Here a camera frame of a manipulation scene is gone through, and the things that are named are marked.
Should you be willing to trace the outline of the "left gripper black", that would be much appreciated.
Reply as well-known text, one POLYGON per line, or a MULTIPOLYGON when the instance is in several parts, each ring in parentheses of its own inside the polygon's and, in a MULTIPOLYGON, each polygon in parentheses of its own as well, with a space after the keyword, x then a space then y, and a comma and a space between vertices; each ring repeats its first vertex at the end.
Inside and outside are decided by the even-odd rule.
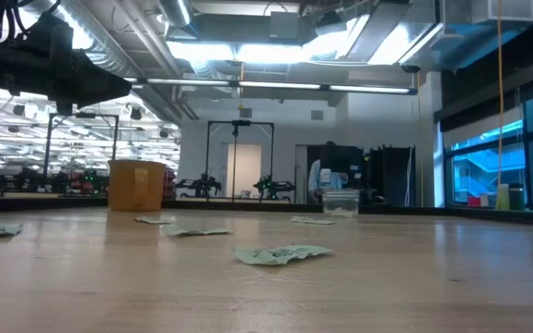
POLYGON ((96 66, 83 50, 39 55, 28 48, 0 43, 0 89, 45 95, 69 115, 85 107, 130 94, 128 81, 96 66), (87 87, 79 90, 80 81, 87 87))

